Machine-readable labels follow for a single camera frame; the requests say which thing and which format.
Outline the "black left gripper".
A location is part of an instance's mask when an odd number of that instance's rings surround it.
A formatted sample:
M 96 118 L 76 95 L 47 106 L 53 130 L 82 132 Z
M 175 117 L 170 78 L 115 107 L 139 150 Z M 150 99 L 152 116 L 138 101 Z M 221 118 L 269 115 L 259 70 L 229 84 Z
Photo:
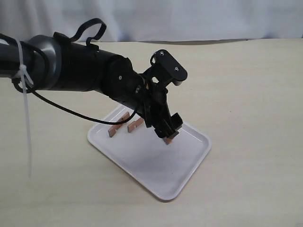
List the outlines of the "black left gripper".
M 163 138 L 173 138 L 183 120 L 178 113 L 170 115 L 167 104 L 168 90 L 159 85 L 142 85 L 139 87 L 142 101 L 140 116 L 144 119 L 147 128 L 154 128 L 156 135 Z

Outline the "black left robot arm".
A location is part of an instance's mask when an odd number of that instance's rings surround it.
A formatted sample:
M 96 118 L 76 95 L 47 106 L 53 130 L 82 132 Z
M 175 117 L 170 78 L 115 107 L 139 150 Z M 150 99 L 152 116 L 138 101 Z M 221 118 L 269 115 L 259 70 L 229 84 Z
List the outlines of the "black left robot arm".
M 131 61 L 94 44 L 78 44 L 55 33 L 37 35 L 26 42 L 1 35 L 0 75 L 19 92 L 40 90 L 99 92 L 132 109 L 159 138 L 173 138 L 183 121 L 171 114 L 167 85 L 180 85 L 187 71 L 166 50 L 155 52 L 150 67 L 137 73 Z

